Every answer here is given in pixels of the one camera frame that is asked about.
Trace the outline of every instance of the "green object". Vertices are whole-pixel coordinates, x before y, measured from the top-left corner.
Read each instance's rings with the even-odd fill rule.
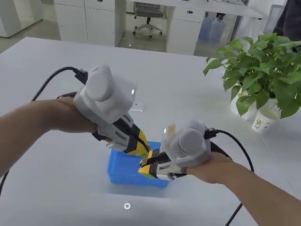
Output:
[[[290,41],[275,33],[259,35],[255,42],[249,37],[243,40],[250,44],[247,52],[239,40],[233,40],[219,49],[222,58],[206,59],[204,75],[221,66],[226,68],[224,90],[231,89],[231,100],[242,92],[236,102],[240,115],[254,102],[260,109],[270,98],[276,99],[281,118],[295,114],[301,106],[301,51],[296,53],[292,48],[301,41]]]

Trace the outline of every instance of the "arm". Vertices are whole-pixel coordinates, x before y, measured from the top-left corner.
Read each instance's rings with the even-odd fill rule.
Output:
[[[95,132],[96,125],[85,119],[73,105],[73,99],[31,102],[0,117],[0,177],[44,133]]]
[[[260,226],[297,226],[301,201],[219,153],[204,165],[187,169],[208,183],[225,185]]]

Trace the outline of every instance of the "black cable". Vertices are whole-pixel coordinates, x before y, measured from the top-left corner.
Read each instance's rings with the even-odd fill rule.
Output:
[[[37,92],[37,94],[33,97],[32,101],[36,101],[37,98],[41,95],[41,93],[43,92],[43,90],[45,89],[45,87],[48,85],[48,83],[55,77],[57,76],[59,73],[62,73],[64,71],[73,71],[74,73],[78,74],[81,73],[81,71],[75,67],[63,67],[59,70],[57,70],[56,72],[54,72],[52,75],[50,75],[50,77],[44,82],[44,84],[42,85],[42,87],[39,89],[39,91]],[[1,180],[1,184],[0,184],[0,197],[2,194],[2,189],[5,183],[6,178],[8,177],[8,173],[9,170],[5,173],[5,175],[3,176],[2,180]]]
[[[233,219],[236,217],[236,215],[238,214],[238,212],[240,211],[240,209],[243,207],[243,204],[241,203],[236,210],[234,211],[234,213],[232,214],[232,216],[230,217],[230,219],[228,220],[228,222],[225,224],[225,226],[229,226]]]
[[[75,67],[63,67],[59,70],[57,70],[56,72],[54,72],[52,75],[50,75],[50,77],[45,81],[45,83],[42,85],[42,87],[39,89],[39,91],[37,92],[37,94],[33,97],[32,101],[36,101],[37,98],[39,97],[39,95],[41,95],[41,93],[43,92],[43,90],[45,89],[45,87],[48,85],[48,83],[55,77],[57,76],[59,73],[62,73],[64,71],[73,71],[74,73],[79,73],[79,69],[75,68]]]
[[[240,141],[237,140],[237,138],[236,138],[235,136],[233,136],[232,134],[230,134],[230,133],[228,133],[228,132],[226,132],[226,131],[224,131],[224,130],[219,130],[219,129],[217,129],[216,132],[217,132],[217,133],[223,133],[223,134],[228,135],[229,137],[231,137],[231,138],[238,144],[238,146],[241,148],[241,150],[243,151],[243,153],[244,153],[245,156],[246,156],[246,159],[247,159],[248,162],[249,162],[251,171],[254,172],[254,167],[253,167],[253,163],[252,163],[252,161],[251,161],[251,158],[250,158],[249,154],[246,152],[244,146],[240,143]]]
[[[226,131],[224,131],[224,130],[219,130],[219,129],[217,129],[217,130],[215,130],[215,132],[216,132],[216,133],[223,133],[223,134],[226,134],[227,136],[231,137],[231,138],[238,144],[238,146],[241,148],[241,150],[243,151],[243,153],[245,154],[245,156],[246,156],[246,158],[247,158],[247,160],[248,160],[248,162],[249,162],[251,171],[254,172],[254,167],[253,167],[253,163],[252,163],[252,161],[251,161],[251,158],[250,158],[250,156],[248,155],[248,153],[246,152],[244,146],[240,143],[240,141],[237,140],[237,138],[236,138],[235,136],[233,136],[232,134],[230,134],[230,133],[228,133],[228,132],[226,132]],[[228,220],[228,222],[225,224],[225,226],[229,226],[229,225],[232,223],[233,219],[235,218],[235,216],[237,215],[237,213],[240,211],[240,209],[241,209],[242,207],[243,207],[243,204],[241,203],[241,204],[236,208],[236,210],[234,211],[234,213],[232,214],[232,216],[230,217],[230,219]]]

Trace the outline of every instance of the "yellow object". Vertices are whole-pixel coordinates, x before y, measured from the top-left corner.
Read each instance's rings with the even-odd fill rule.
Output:
[[[155,177],[154,177],[153,175],[150,174],[150,168],[151,168],[150,165],[146,165],[146,166],[140,168],[140,169],[138,170],[138,173],[141,173],[142,175],[144,175],[144,176],[146,176],[146,177],[148,177],[148,178],[154,179]]]

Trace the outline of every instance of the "person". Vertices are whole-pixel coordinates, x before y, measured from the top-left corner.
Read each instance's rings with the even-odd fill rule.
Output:
[[[301,40],[301,0],[288,0],[273,33],[292,41]]]
[[[79,113],[70,97],[31,102],[1,116],[0,177],[48,131],[92,133],[96,129]],[[300,225],[301,201],[223,154],[212,153],[209,161],[187,168],[187,173],[207,183],[226,186],[259,226]]]

